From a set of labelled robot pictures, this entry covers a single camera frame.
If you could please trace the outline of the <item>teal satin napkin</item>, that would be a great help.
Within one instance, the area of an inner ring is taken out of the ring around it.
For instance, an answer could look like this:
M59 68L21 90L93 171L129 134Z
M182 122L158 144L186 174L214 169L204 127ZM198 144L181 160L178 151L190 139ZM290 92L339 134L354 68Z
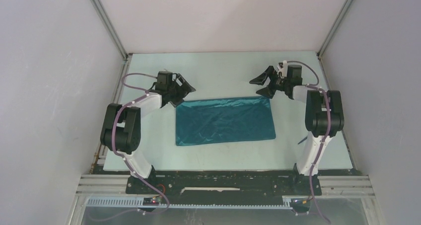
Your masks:
M175 108L180 147L275 138L270 100L262 96L191 100Z

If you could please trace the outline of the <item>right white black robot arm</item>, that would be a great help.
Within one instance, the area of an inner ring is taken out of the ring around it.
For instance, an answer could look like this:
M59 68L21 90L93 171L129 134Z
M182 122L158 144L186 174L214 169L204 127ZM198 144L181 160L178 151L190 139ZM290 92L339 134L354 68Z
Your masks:
M260 96L272 99L280 91L291 100L305 103L304 123L308 135L303 153L294 166L299 175L292 177L288 184L291 192L302 194L309 187L304 176L314 177L318 173L327 145L344 128L341 93L321 87L317 73L301 61L268 66L249 83L262 86L256 92Z

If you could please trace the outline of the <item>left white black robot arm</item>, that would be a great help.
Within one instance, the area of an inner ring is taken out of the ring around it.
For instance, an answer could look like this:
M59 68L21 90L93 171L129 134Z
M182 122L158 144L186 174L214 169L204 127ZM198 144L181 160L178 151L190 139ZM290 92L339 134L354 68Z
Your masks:
M177 107L196 91L179 73L159 71L154 79L150 88L141 89L144 94L139 98L107 106L100 134L101 145L123 160L144 193L155 191L157 180L151 176L153 165L139 149L142 118L167 104Z

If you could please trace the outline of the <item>small black circuit board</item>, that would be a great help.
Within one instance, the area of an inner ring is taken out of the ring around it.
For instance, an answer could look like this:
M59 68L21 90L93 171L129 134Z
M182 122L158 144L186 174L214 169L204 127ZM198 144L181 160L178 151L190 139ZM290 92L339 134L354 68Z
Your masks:
M143 206L159 206L160 201L155 198L144 198L142 205Z

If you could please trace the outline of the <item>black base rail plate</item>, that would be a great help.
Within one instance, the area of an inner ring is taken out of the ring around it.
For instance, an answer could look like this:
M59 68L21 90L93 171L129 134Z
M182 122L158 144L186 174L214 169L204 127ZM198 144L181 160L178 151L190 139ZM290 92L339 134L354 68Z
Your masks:
M322 194L320 181L293 170L154 171L144 184L130 176L126 194L162 192L171 205L281 206L283 198Z

